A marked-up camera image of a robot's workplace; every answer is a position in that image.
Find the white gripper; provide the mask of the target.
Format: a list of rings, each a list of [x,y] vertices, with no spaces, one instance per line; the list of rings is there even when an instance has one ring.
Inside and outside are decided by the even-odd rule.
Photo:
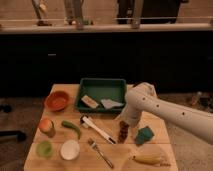
[[[125,122],[130,127],[136,127],[141,120],[142,112],[136,108],[126,105],[118,116],[119,122]]]

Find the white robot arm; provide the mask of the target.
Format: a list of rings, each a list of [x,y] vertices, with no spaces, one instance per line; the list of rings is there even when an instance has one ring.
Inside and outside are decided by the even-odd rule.
[[[213,114],[178,105],[157,97],[155,87],[143,82],[125,94],[126,105],[120,118],[130,127],[141,120],[142,112],[149,112],[188,131],[213,145]]]

